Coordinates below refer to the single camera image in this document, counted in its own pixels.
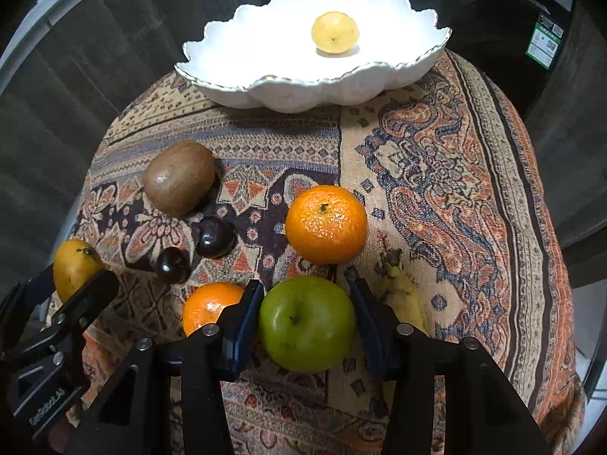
silver bolt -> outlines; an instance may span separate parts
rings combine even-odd
[[[202,333],[208,337],[214,336],[219,331],[219,327],[216,323],[207,323],[202,327]]]
[[[152,339],[150,339],[149,337],[143,337],[143,339],[139,339],[137,341],[137,349],[139,349],[140,351],[145,351],[150,347],[152,347]]]
[[[396,326],[396,331],[402,336],[410,336],[415,332],[415,328],[409,323],[399,323]]]
[[[474,337],[464,337],[462,342],[464,343],[464,346],[466,346],[468,349],[470,349],[472,351],[474,351],[475,349],[478,349],[478,347],[480,345],[478,343],[478,340],[476,340]]]
[[[59,351],[53,356],[53,364],[59,366],[63,363],[63,352]]]

bowl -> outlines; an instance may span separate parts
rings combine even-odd
[[[327,54],[311,38],[326,12],[349,15],[357,44]],[[436,62],[451,29],[437,29],[436,11],[415,11],[409,0],[271,0],[241,5],[228,22],[209,22],[202,41],[183,44],[187,62],[175,69],[219,104],[265,106],[298,113],[328,104],[365,102],[407,86]]]

dark cherry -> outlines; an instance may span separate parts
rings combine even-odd
[[[205,258],[219,258],[229,253],[236,243],[233,226],[217,217],[205,217],[198,223],[200,235],[196,253]]]
[[[156,275],[167,284],[185,282],[190,273],[187,255],[176,246],[163,249],[156,260]]]

round table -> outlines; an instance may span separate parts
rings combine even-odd
[[[210,148],[221,182],[183,220],[150,203],[142,172],[163,148],[195,139]],[[368,238],[350,264],[371,288],[381,257],[402,249],[435,337],[477,337],[529,406],[554,453],[570,453],[585,405],[575,373],[572,302],[566,269],[543,201],[532,146],[503,93],[464,59],[442,53],[414,85],[355,107],[297,115],[232,110],[171,73],[111,124],[87,173],[73,237],[93,244],[121,282],[117,299],[87,332],[90,402],[133,342],[176,340],[181,308],[199,285],[217,280],[266,289],[326,268],[302,261],[284,236],[293,199],[317,184],[341,185],[365,205]],[[194,252],[203,216],[237,228],[220,260]],[[192,259],[182,285],[151,272],[160,250]],[[338,283],[345,289],[344,268]],[[223,385],[238,454],[378,453],[387,425],[381,389],[358,343],[331,370],[296,374],[256,345],[248,369]],[[172,394],[180,420],[178,381]],[[433,451],[444,435],[444,384],[436,379]],[[183,450],[174,430],[174,451]]]

kiwi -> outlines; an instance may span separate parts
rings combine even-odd
[[[143,173],[143,189],[149,200],[170,217],[191,212],[214,181],[212,152],[193,140],[166,148]]]

